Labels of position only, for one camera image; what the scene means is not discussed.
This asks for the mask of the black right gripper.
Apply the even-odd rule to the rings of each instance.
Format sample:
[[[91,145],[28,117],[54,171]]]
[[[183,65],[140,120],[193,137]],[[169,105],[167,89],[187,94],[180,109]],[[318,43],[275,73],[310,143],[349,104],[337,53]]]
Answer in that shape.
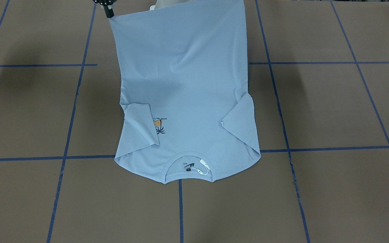
[[[103,6],[107,18],[114,17],[114,11],[112,5],[114,4],[114,2],[116,2],[116,0],[93,0],[93,2],[95,4],[99,4]]]

